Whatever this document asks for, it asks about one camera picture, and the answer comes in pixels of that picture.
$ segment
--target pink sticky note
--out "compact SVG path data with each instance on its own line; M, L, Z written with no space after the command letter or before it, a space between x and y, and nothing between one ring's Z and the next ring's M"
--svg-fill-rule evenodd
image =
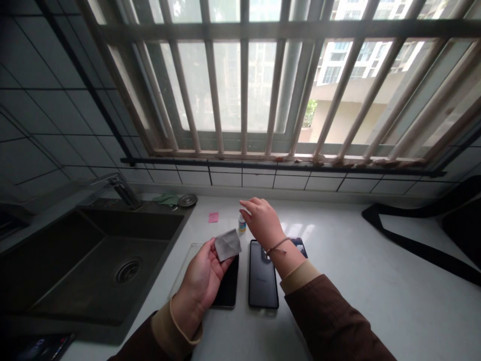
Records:
M219 221L219 212L209 213L209 223L215 223Z

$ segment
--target black bag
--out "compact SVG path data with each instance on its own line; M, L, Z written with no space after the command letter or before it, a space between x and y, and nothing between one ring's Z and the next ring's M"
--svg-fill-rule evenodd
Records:
M362 212L362 217L398 246L426 261L455 274L466 281L481 286L481 273L440 250L384 229L380 214L411 218L429 218L452 211L442 219L442 227L459 248L481 268L481 199L464 206L481 192L481 175L472 176L443 198L412 210L375 203Z

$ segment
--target hand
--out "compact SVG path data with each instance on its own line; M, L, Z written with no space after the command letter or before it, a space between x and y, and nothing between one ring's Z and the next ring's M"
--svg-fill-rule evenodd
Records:
M249 201L240 201L240 204L251 213L240 210L252 235L265 250L286 237L276 211L265 199L254 197Z
M224 274L233 257L219 262L215 238L206 242L191 260L179 291L172 299L172 316L189 339L193 337L202 317L212 306Z

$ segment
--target brown jacket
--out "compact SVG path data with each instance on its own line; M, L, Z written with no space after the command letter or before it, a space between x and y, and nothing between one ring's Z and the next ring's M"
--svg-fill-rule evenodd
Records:
M371 331L369 322L309 261L291 272L281 282L281 287L314 359L395 360ZM145 320L109 360L183 359L201 337L202 327L194 340L183 335L172 318L168 303Z

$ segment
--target kitchen sink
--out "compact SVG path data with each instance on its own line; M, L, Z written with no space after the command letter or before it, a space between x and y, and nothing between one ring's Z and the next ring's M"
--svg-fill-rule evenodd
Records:
M8 250L0 256L7 333L121 344L191 212L98 199Z

